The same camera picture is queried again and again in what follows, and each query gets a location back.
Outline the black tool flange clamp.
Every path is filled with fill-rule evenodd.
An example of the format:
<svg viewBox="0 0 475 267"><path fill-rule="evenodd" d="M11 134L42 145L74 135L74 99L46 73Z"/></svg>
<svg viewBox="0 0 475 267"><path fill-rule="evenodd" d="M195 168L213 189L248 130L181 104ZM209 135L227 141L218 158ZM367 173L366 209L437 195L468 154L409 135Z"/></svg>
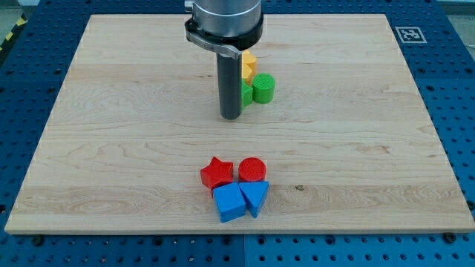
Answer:
<svg viewBox="0 0 475 267"><path fill-rule="evenodd" d="M184 24L186 39L204 50L238 59L243 51L254 46L261 39L263 20L264 16L261 14L258 23L249 32L239 36L224 37L205 32L193 18L190 18Z"/></svg>

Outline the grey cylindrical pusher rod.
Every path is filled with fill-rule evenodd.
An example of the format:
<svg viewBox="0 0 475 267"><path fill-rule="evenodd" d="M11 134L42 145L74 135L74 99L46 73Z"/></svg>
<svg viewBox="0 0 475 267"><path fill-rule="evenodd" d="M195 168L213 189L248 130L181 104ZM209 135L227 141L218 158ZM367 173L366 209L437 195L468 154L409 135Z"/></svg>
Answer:
<svg viewBox="0 0 475 267"><path fill-rule="evenodd" d="M233 59L218 53L216 59L220 114L224 119L237 119L242 112L242 57Z"/></svg>

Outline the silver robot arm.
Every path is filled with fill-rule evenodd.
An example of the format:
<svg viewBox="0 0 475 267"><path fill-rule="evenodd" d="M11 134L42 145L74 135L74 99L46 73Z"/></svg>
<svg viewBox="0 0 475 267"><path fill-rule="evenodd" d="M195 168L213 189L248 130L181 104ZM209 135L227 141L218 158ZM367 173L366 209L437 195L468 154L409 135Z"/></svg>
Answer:
<svg viewBox="0 0 475 267"><path fill-rule="evenodd" d="M263 32L261 0L187 0L184 6L191 14L186 39L216 55L220 115L236 119L243 109L242 53Z"/></svg>

